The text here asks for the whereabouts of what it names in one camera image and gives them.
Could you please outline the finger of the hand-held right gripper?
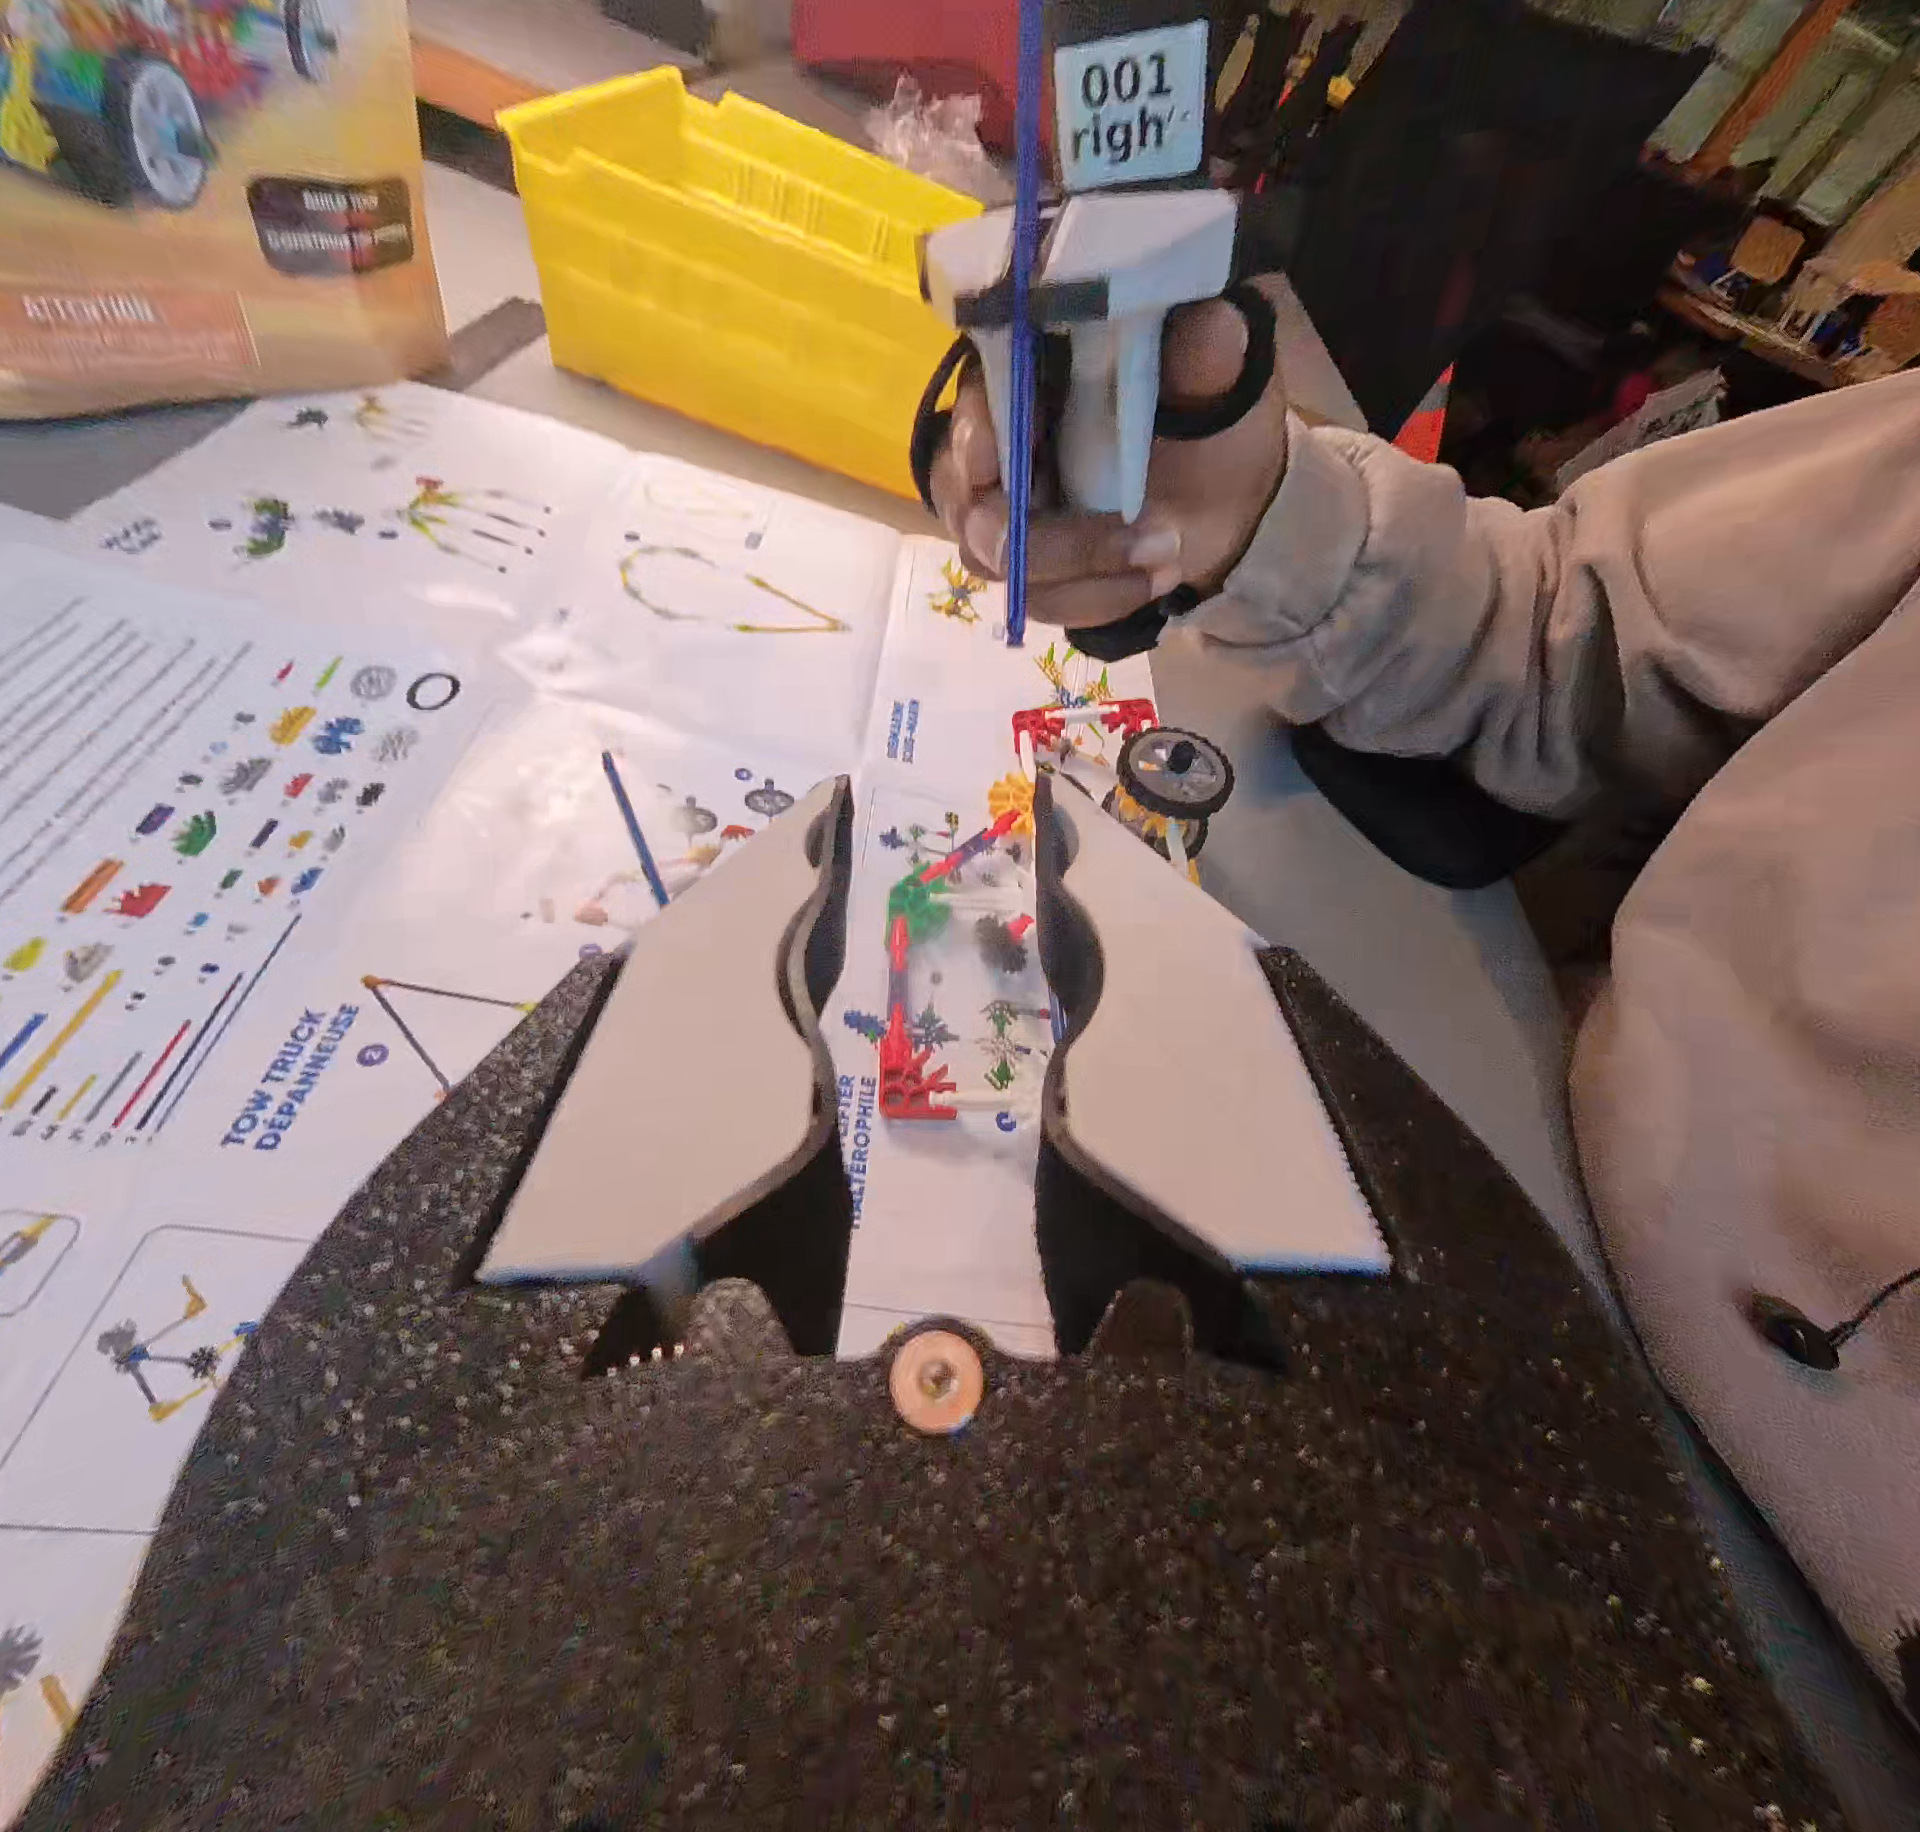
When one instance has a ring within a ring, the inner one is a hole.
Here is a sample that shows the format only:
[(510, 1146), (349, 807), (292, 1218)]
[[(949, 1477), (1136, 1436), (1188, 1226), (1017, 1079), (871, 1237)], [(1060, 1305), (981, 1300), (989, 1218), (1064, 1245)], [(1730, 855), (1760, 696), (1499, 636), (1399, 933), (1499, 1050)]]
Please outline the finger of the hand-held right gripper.
[(915, 286), (939, 318), (1015, 318), (1015, 231), (1017, 213), (974, 213), (925, 231)]
[(1039, 318), (1152, 318), (1215, 300), (1234, 267), (1234, 191), (1087, 191), (1039, 242)]

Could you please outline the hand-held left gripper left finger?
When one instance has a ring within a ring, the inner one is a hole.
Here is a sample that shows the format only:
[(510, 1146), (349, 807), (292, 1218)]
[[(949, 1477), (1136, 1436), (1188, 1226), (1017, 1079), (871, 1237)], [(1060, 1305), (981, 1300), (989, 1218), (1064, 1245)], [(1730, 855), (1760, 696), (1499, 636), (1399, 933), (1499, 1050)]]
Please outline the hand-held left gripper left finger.
[(854, 1194), (826, 1001), (848, 958), (854, 786), (826, 775), (621, 958), (478, 1250), (492, 1287), (755, 1281), (836, 1352)]

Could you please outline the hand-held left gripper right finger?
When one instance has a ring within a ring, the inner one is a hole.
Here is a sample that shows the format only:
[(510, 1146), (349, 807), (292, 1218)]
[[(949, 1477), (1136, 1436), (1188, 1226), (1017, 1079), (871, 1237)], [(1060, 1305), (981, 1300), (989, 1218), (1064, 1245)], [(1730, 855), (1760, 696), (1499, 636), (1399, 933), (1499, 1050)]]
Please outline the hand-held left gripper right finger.
[(1039, 1274), (1054, 1352), (1125, 1287), (1188, 1348), (1278, 1352), (1286, 1279), (1384, 1287), (1388, 1230), (1280, 1001), (1280, 958), (1080, 793), (1039, 786)]

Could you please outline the blue toy rod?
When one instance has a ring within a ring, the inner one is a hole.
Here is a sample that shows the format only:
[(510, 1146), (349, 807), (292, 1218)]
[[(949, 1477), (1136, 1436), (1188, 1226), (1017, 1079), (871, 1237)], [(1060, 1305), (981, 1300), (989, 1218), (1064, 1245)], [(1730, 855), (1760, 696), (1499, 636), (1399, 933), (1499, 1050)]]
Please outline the blue toy rod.
[(1015, 242), (1009, 242), (1009, 542), (1000, 542), (1000, 642), (1024, 649), (1027, 629), (1027, 494), (1034, 494), (1034, 262), (1044, 191), (1044, 0), (1017, 0), (1017, 110), (1015, 110)]
[(641, 874), (641, 886), (650, 886), (653, 907), (671, 907), (662, 869), (658, 869), (658, 863), (653, 863), (653, 852), (650, 852), (650, 840), (641, 840), (639, 807), (631, 807), (631, 798), (625, 798), (625, 786), (621, 786), (621, 769), (619, 769), (610, 750), (603, 750), (603, 775), (608, 775), (608, 786), (610, 786), (610, 800), (619, 800), (621, 835), (625, 835), (625, 845), (631, 845), (631, 855), (639, 855), (639, 874)]

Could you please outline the yellow plastic bin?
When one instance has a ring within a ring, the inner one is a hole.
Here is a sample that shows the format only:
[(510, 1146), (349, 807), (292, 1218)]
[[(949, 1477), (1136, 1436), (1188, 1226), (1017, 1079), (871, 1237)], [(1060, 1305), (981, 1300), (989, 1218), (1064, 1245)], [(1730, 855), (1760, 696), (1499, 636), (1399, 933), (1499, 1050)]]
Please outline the yellow plastic bin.
[(956, 326), (915, 242), (981, 201), (678, 69), (497, 118), (549, 359), (631, 400), (915, 494), (905, 449)]

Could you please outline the colourful construction toy model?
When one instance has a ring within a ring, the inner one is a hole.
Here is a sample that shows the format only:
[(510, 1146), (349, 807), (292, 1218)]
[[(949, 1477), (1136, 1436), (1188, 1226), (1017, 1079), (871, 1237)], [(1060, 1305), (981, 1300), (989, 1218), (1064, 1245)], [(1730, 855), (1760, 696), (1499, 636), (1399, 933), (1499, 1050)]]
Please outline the colourful construction toy model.
[(1060, 1001), (1039, 964), (1039, 786), (1080, 793), (1198, 882), (1234, 798), (1230, 757), (1152, 696), (1080, 692), (1009, 720), (1015, 757), (968, 798), (886, 793), (857, 869), (873, 874), (878, 963), (845, 1028), (873, 1054), (886, 1125), (1039, 1114)]

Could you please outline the person's right forearm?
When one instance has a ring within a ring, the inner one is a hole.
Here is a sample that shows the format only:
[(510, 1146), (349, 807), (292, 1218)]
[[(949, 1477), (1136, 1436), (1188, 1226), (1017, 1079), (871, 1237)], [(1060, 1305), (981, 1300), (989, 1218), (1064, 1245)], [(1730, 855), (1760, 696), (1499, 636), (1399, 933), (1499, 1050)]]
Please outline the person's right forearm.
[(1913, 617), (1913, 474), (1913, 367), (1644, 446), (1551, 505), (1286, 420), (1286, 474), (1188, 629), (1286, 724), (1453, 758), (1503, 807), (1688, 800)]

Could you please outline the red box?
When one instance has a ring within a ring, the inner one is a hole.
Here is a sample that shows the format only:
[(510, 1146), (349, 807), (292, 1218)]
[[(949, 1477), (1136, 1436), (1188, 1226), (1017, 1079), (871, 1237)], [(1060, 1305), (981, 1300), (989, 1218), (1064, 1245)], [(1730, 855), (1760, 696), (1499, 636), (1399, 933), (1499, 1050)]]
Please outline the red box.
[(793, 0), (793, 58), (871, 99), (894, 81), (925, 93), (974, 93), (981, 145), (1015, 151), (1017, 0)]

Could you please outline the black rounded object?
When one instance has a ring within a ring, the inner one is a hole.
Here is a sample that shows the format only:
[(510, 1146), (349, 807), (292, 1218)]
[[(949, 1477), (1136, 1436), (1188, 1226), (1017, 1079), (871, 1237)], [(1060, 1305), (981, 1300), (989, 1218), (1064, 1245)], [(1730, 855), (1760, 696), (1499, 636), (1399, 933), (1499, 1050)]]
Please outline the black rounded object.
[(1286, 730), (1309, 786), (1399, 869), (1445, 894), (1482, 894), (1540, 855), (1574, 824), (1540, 820), (1482, 793), (1460, 758), (1409, 758), (1338, 742), (1325, 724)]

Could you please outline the white instruction sheet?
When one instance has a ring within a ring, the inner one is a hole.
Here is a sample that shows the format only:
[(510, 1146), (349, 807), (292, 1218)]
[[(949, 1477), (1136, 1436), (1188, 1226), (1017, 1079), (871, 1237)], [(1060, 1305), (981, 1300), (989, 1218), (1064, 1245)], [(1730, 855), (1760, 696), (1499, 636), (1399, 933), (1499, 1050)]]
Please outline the white instruction sheet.
[[(1060, 636), (1009, 649), (939, 538), (695, 499), (662, 452), (610, 457), (564, 542), (556, 457), (410, 472), (391, 393), (256, 400), (68, 526), (6, 526), (6, 1161), (106, 1169), (149, 1218), (287, 1214), (328, 1176), (338, 1214), (556, 983), (625, 949), (658, 907), (603, 750), (678, 895), (811, 782), (889, 758), (968, 798), (1015, 715), (1156, 692)], [(245, 1300), (198, 1226), (152, 1226), (59, 1379), (127, 1379), (149, 1418), (218, 1403), (318, 1237)]]

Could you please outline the toy packaging bag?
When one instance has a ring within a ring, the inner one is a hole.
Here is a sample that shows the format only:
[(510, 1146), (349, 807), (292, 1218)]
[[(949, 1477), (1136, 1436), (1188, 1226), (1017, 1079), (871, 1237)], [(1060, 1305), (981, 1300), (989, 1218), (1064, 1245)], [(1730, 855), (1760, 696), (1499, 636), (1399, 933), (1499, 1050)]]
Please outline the toy packaging bag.
[(405, 0), (0, 0), (6, 420), (447, 355)]

